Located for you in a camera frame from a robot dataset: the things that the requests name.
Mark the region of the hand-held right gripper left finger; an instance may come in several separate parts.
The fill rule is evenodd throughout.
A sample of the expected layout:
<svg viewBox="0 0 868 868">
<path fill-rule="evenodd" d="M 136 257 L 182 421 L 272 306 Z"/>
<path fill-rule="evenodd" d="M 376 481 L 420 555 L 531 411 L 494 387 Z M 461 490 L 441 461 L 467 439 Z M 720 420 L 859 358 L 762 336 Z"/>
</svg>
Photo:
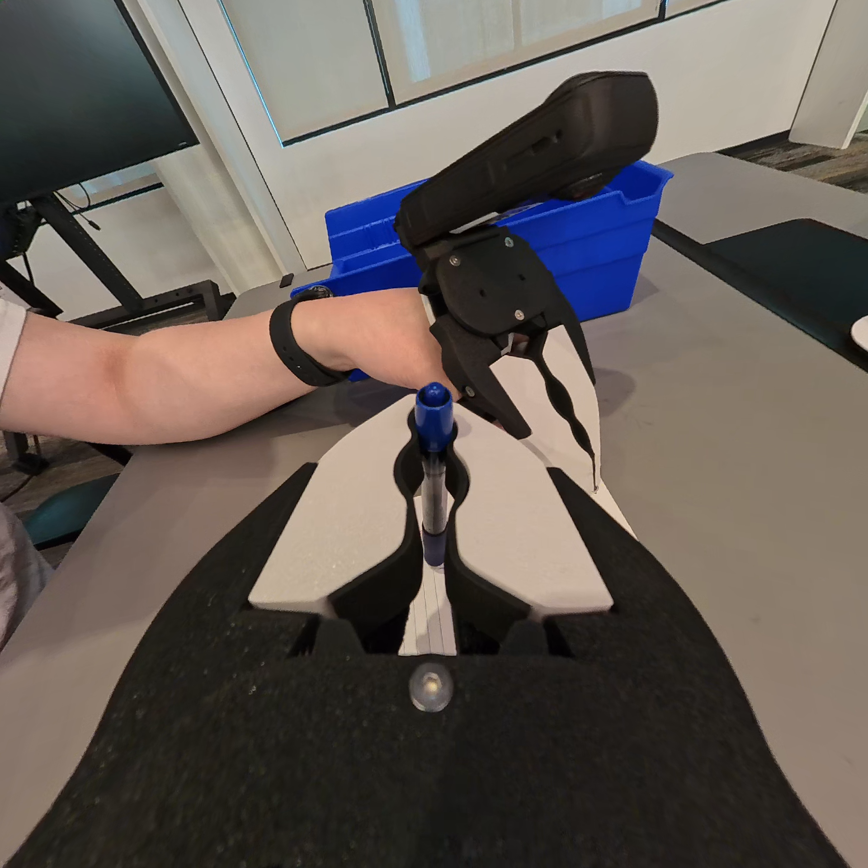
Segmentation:
<svg viewBox="0 0 868 868">
<path fill-rule="evenodd" d="M 424 571 L 412 407 L 387 407 L 317 462 L 249 596 L 369 635 L 413 602 Z"/>
</svg>

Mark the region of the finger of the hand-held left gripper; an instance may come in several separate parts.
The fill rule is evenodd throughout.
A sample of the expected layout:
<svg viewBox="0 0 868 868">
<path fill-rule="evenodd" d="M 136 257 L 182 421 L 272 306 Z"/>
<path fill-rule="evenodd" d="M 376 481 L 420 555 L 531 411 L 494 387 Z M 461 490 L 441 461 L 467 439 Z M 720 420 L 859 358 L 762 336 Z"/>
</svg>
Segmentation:
<svg viewBox="0 0 868 868">
<path fill-rule="evenodd" d="M 553 466 L 542 451 L 543 424 L 551 419 L 552 412 L 544 406 L 547 393 L 537 365 L 527 358 L 504 355 L 491 370 L 531 429 L 525 444 Z"/>
<path fill-rule="evenodd" d="M 548 331 L 539 351 L 539 373 L 552 417 L 543 424 L 542 452 L 588 493 L 600 490 L 600 413 L 591 374 L 566 326 Z"/>
</svg>

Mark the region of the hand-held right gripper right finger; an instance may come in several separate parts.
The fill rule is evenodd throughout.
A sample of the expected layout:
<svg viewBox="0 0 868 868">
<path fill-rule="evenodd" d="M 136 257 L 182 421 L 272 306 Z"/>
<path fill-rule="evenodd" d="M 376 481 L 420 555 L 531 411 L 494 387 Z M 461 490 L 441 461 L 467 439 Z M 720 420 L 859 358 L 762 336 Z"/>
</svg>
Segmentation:
<svg viewBox="0 0 868 868">
<path fill-rule="evenodd" d="M 448 598 L 483 633 L 606 612 L 613 598 L 544 463 L 502 429 L 457 415 Z"/>
</svg>

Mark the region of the blue capped clear pen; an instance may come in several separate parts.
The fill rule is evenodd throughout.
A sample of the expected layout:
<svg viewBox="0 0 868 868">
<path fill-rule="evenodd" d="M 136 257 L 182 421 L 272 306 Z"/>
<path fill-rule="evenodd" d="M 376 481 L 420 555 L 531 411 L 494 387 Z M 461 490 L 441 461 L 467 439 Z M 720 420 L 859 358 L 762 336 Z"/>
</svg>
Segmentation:
<svg viewBox="0 0 868 868">
<path fill-rule="evenodd" d="M 449 515 L 446 452 L 453 429 L 450 390 L 439 382 L 431 382 L 420 389 L 414 418 L 424 472 L 420 503 L 425 562 L 432 568 L 439 568 L 445 558 Z"/>
</svg>

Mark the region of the white lined notepad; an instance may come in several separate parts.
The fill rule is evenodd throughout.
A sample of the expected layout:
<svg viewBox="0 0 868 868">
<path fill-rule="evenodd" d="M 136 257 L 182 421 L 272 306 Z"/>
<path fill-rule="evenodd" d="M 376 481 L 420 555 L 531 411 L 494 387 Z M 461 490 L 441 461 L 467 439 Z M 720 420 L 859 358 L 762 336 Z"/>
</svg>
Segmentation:
<svg viewBox="0 0 868 868">
<path fill-rule="evenodd" d="M 423 564 L 420 590 L 410 604 L 400 656 L 455 656 L 458 653 L 443 566 Z"/>
</svg>

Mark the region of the person's left forearm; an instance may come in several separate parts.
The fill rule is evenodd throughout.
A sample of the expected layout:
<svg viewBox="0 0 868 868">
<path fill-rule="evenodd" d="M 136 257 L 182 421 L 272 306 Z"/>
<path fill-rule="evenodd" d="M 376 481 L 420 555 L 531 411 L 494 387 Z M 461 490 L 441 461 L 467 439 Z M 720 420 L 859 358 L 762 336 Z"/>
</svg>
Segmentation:
<svg viewBox="0 0 868 868">
<path fill-rule="evenodd" d="M 2 396 L 2 428 L 143 445 L 207 439 L 311 387 L 280 362 L 269 314 L 141 336 L 28 313 Z"/>
</svg>

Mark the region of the person's left hand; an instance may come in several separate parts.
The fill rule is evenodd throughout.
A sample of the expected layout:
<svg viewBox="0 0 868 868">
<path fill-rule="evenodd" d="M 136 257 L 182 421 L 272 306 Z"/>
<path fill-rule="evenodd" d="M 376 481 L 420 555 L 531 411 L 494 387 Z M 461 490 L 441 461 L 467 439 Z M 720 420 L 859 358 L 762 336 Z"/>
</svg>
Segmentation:
<svg viewBox="0 0 868 868">
<path fill-rule="evenodd" d="M 329 370 L 361 370 L 414 390 L 438 382 L 454 403 L 462 397 L 443 370 L 442 350 L 416 288 L 304 301 L 290 322 L 300 349 Z"/>
</svg>

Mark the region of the blue plastic bin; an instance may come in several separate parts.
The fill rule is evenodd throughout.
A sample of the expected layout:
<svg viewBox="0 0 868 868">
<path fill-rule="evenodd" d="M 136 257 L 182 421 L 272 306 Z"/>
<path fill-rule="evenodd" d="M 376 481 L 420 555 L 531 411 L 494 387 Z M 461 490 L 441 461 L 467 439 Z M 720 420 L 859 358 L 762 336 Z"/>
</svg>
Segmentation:
<svg viewBox="0 0 868 868">
<path fill-rule="evenodd" d="M 632 303 L 663 191 L 673 176 L 639 160 L 592 198 L 544 201 L 497 224 L 530 244 L 581 322 L 606 317 Z M 291 298 L 317 286 L 336 296 L 416 288 L 421 271 L 393 224 L 403 198 L 425 182 L 419 179 L 326 212 L 331 272 L 292 289 Z"/>
</svg>

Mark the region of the black wrist watch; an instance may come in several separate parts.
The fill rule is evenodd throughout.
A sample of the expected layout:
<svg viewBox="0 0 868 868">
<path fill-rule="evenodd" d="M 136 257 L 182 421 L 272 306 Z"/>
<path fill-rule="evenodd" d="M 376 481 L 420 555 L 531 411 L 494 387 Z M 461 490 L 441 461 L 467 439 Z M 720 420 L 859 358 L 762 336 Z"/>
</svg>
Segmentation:
<svg viewBox="0 0 868 868">
<path fill-rule="evenodd" d="M 303 302 L 333 297 L 334 293 L 326 286 L 310 286 L 278 305 L 270 315 L 269 337 L 278 358 L 302 383 L 314 388 L 341 384 L 350 379 L 353 372 L 328 368 L 302 350 L 292 331 L 292 314 Z"/>
</svg>

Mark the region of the dark desk mat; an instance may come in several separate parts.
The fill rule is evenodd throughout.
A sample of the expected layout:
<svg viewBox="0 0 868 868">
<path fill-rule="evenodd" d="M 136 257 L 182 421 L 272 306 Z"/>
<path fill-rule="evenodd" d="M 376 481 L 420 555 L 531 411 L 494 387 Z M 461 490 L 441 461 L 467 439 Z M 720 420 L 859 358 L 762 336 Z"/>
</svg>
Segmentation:
<svg viewBox="0 0 868 868">
<path fill-rule="evenodd" d="M 656 219 L 653 235 L 714 277 L 867 370 L 852 326 L 867 313 L 867 240 L 797 219 L 700 244 Z"/>
</svg>

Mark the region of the teal chair seat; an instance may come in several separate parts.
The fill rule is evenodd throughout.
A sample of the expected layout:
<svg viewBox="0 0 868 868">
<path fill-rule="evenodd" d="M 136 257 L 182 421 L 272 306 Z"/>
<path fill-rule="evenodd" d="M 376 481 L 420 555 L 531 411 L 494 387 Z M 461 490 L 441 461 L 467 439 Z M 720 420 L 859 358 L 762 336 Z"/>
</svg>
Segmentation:
<svg viewBox="0 0 868 868">
<path fill-rule="evenodd" d="M 24 519 L 38 550 L 74 541 L 103 502 L 119 474 L 102 476 L 50 496 Z"/>
</svg>

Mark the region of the light grey clothing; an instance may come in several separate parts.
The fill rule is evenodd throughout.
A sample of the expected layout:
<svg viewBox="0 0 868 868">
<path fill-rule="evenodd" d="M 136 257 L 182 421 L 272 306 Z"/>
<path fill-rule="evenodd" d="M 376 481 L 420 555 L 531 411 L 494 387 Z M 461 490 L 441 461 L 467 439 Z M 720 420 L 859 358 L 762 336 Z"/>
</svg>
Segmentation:
<svg viewBox="0 0 868 868">
<path fill-rule="evenodd" d="M 1 647 L 5 647 L 53 574 L 21 520 L 1 505 Z"/>
</svg>

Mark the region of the white shirt sleeve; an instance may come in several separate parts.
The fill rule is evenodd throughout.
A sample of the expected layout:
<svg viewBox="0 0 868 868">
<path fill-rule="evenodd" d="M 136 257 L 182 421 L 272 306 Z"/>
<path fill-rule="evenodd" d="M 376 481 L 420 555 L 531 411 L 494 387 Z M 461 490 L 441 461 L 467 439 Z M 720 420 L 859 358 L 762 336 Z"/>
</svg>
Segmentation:
<svg viewBox="0 0 868 868">
<path fill-rule="evenodd" d="M 13 360 L 23 335 L 28 310 L 1 298 L 1 397 L 5 395 Z"/>
</svg>

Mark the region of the black monitor screen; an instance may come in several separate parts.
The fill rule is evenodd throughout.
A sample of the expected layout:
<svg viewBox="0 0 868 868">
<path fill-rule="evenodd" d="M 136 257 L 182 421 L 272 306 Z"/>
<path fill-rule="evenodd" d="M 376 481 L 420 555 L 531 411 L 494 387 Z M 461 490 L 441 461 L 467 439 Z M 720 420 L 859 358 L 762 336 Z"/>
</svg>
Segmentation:
<svg viewBox="0 0 868 868">
<path fill-rule="evenodd" d="M 122 2 L 1 3 L 2 205 L 198 143 Z"/>
</svg>

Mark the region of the black monitor stand frame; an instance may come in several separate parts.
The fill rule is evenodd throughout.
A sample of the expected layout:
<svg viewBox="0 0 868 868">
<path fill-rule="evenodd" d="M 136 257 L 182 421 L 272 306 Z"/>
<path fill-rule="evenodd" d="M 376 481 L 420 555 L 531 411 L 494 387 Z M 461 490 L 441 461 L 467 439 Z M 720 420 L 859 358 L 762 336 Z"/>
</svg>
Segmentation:
<svg viewBox="0 0 868 868">
<path fill-rule="evenodd" d="M 149 297 L 141 296 L 103 249 L 78 224 L 75 213 L 66 208 L 60 195 L 49 193 L 36 197 L 24 207 L 15 204 L 2 206 L 1 280 L 2 285 L 23 301 L 28 309 L 51 319 L 57 319 L 62 314 L 59 305 L 37 288 L 31 273 L 22 275 L 9 264 L 11 259 L 27 256 L 43 224 L 55 230 L 119 302 L 118 307 L 75 319 L 73 323 L 76 325 L 132 333 L 137 327 L 166 322 L 190 310 L 203 311 L 207 321 L 219 321 L 225 318 L 236 301 L 234 293 L 222 293 L 218 284 L 209 279 Z"/>
</svg>

